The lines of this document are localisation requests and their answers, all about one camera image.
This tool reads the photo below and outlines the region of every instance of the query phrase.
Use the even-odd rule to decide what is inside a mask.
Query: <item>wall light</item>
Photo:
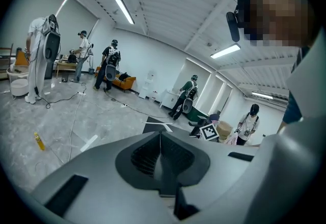
[[[260,96],[260,97],[264,97],[264,98],[268,98],[268,99],[273,99],[273,96],[269,96],[269,95],[264,95],[264,94],[260,94],[260,93],[255,93],[255,92],[251,92],[254,96]]]
[[[217,59],[217,58],[219,58],[219,57],[221,57],[223,55],[235,52],[235,51],[240,50],[240,49],[241,49],[241,47],[238,44],[234,44],[234,45],[229,46],[228,48],[226,48],[224,50],[221,50],[220,52],[212,54],[210,57],[212,59]]]
[[[119,5],[120,9],[122,10],[123,14],[128,19],[129,23],[134,24],[134,20],[131,16],[130,12],[128,11],[125,3],[123,2],[123,0],[116,0],[116,3]]]
[[[66,4],[66,2],[67,2],[67,0],[64,0],[64,1],[62,2],[61,6],[59,7],[59,9],[58,9],[58,11],[57,11],[57,13],[56,13],[56,17],[58,16],[59,12],[61,11],[63,5]]]

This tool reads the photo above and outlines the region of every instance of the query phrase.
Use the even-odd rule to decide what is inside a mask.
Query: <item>person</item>
[[[80,33],[78,33],[78,36],[80,36],[80,38],[81,38],[81,44],[80,44],[78,50],[71,51],[72,54],[77,54],[76,56],[78,58],[78,64],[76,66],[75,77],[74,77],[74,79],[70,80],[71,82],[74,82],[74,83],[79,83],[80,76],[82,74],[81,72],[82,72],[83,64],[89,56],[87,53],[87,50],[89,48],[90,43],[88,42],[86,35],[87,35],[86,31],[81,31]]]
[[[44,98],[43,87],[47,61],[44,58],[43,48],[46,36],[43,34],[43,28],[47,21],[53,21],[56,26],[56,32],[59,33],[56,17],[51,14],[45,18],[37,18],[32,21],[29,27],[26,39],[26,53],[30,55],[29,65],[29,93],[25,96],[25,102],[35,104],[36,100]],[[34,36],[34,44],[31,49],[31,40]]]
[[[185,85],[180,89],[180,91],[183,91],[180,95],[180,97],[178,98],[176,104],[174,105],[174,107],[172,108],[172,111],[169,112],[169,116],[173,117],[173,120],[177,120],[180,115],[182,114],[183,112],[183,103],[186,99],[186,94],[193,88],[193,87],[196,87],[197,86],[197,79],[198,79],[198,76],[197,75],[193,75],[192,78],[191,78],[191,81],[188,81],[187,83],[185,83]],[[180,111],[174,115],[178,109],[178,107],[181,105],[181,108],[180,108]]]
[[[308,53],[320,30],[308,0],[238,0],[238,27],[251,40],[277,40],[283,46],[299,47],[292,71]],[[291,94],[278,132],[302,117]]]
[[[118,53],[119,54],[118,61],[121,61],[121,55],[120,55],[120,52],[118,51],[117,46],[118,46],[118,40],[114,39],[114,40],[112,40],[111,45],[108,46],[102,53],[103,56],[102,56],[101,68],[100,68],[100,71],[98,71],[95,86],[93,86],[93,89],[95,91],[98,91],[101,86],[101,83],[105,76],[105,69],[107,66],[107,61],[110,58],[110,56],[115,53]],[[104,90],[108,91],[110,93],[111,88],[112,88],[112,81],[106,80],[106,88],[104,88]]]
[[[259,105],[253,104],[250,108],[250,112],[242,116],[238,123],[238,138],[236,141],[237,145],[245,145],[249,140],[250,136],[256,132],[259,126]]]

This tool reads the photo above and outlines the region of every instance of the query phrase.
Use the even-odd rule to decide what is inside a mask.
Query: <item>jeans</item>
[[[83,68],[83,63],[86,61],[86,59],[87,59],[87,56],[82,59],[79,59],[78,64],[76,66],[76,71],[75,71],[75,78],[74,78],[75,81],[79,82],[80,75],[82,74],[81,72],[82,72],[82,68]]]
[[[175,112],[177,111],[178,107],[181,105],[180,111],[174,117],[175,120],[177,120],[180,117],[180,115],[182,114],[182,112],[183,112],[183,103],[184,103],[184,101],[185,101],[185,99],[179,97],[176,104],[175,104],[175,106],[172,108],[171,114],[173,116],[175,114]]]
[[[95,87],[96,89],[99,89],[101,86],[101,83],[105,76],[105,69],[106,69],[106,62],[103,62],[100,71],[98,71]],[[112,81],[106,80],[106,90],[110,90],[112,87]]]

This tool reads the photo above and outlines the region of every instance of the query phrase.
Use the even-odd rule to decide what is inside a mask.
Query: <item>concrete floor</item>
[[[86,83],[86,96],[76,95],[69,101],[51,104],[50,109],[45,108],[44,100],[34,105],[25,103],[24,97],[13,100],[8,92],[9,81],[0,81],[0,162],[15,185],[32,191],[42,179],[68,161],[70,148],[72,159],[95,135],[98,138],[88,149],[143,132],[147,115],[111,101],[102,89],[94,91],[94,76],[82,74],[80,81]],[[44,91],[50,92],[46,95],[49,102],[70,98],[84,89],[81,84],[61,83],[60,75],[45,80],[44,86]],[[163,117],[156,118],[160,121],[187,131],[192,129],[184,115],[173,121],[168,116],[169,109],[159,108],[157,103],[141,99],[133,92],[124,93],[113,87],[110,96],[155,118]],[[70,146],[69,134],[77,107]],[[45,151],[39,149],[34,132],[43,140]]]

